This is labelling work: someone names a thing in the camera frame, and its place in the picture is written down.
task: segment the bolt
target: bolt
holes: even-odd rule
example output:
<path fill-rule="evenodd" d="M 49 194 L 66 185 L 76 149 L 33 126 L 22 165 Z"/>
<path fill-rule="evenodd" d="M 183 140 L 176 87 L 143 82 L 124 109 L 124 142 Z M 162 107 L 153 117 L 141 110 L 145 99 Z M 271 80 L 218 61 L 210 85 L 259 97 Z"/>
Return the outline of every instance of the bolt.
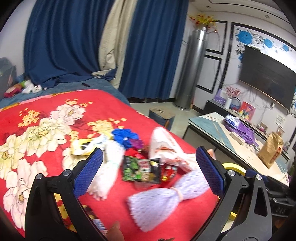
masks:
<path fill-rule="evenodd" d="M 39 174 L 36 175 L 36 179 L 37 179 L 37 180 L 39 180 L 39 179 L 41 179 L 41 178 L 42 178 L 42 174 L 41 174 L 41 173 L 39 173 Z"/>
<path fill-rule="evenodd" d="M 71 170 L 70 169 L 66 169 L 66 170 L 63 171 L 63 175 L 64 176 L 69 176 L 70 173 L 71 173 Z"/>
<path fill-rule="evenodd" d="M 259 174 L 256 174 L 256 178 L 257 178 L 258 180 L 261 180 L 261 179 L 262 179 L 262 176 L 260 176 Z"/>
<path fill-rule="evenodd" d="M 229 176 L 232 176 L 232 177 L 235 176 L 235 171 L 234 170 L 229 170 L 227 173 L 228 173 Z"/>

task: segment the blue curtain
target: blue curtain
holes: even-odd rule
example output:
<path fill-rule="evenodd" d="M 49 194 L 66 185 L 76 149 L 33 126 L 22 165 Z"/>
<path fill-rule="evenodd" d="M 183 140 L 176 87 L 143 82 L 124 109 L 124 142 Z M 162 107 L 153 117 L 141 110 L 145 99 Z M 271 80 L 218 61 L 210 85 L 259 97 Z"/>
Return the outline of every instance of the blue curtain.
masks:
<path fill-rule="evenodd" d="M 127 98 L 169 98 L 188 3 L 188 0 L 138 1 L 119 86 Z"/>
<path fill-rule="evenodd" d="M 114 0 L 37 0 L 24 47 L 25 72 L 35 85 L 84 81 L 99 71 L 98 49 Z"/>

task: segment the red picture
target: red picture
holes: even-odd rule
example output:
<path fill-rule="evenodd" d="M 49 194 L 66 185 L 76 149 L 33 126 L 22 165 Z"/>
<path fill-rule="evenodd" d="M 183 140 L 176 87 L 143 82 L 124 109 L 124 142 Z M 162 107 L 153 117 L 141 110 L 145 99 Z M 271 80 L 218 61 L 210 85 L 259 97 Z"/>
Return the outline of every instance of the red picture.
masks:
<path fill-rule="evenodd" d="M 255 107 L 251 106 L 250 104 L 244 101 L 237 113 L 246 120 L 250 121 L 255 113 L 255 110 Z"/>

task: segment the tv screen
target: tv screen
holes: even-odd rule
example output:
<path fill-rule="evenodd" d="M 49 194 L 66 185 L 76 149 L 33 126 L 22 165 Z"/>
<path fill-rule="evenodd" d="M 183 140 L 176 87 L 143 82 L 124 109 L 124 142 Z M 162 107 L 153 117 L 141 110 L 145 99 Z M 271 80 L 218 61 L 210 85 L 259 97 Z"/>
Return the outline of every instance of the tv screen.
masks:
<path fill-rule="evenodd" d="M 277 60 L 246 46 L 239 80 L 290 109 L 296 87 L 296 73 Z"/>

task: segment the ceiling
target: ceiling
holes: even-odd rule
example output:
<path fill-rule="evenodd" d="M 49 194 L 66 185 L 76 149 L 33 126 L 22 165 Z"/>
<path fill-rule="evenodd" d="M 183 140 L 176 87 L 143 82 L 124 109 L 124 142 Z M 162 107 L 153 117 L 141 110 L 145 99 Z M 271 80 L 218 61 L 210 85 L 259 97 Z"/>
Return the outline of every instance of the ceiling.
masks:
<path fill-rule="evenodd" d="M 286 16 L 273 0 L 190 0 L 201 12 L 233 12 L 260 18 L 296 35 Z"/>

